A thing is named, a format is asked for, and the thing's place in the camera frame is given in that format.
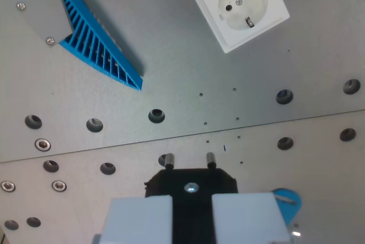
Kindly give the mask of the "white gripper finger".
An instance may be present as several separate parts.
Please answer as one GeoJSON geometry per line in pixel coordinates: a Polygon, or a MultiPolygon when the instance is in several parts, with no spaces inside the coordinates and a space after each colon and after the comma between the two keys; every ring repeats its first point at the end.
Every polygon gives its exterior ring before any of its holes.
{"type": "Polygon", "coordinates": [[[217,243],[290,243],[291,238],[273,193],[214,194],[217,243]]]}
{"type": "Polygon", "coordinates": [[[93,243],[172,243],[171,196],[114,198],[93,243]]]}

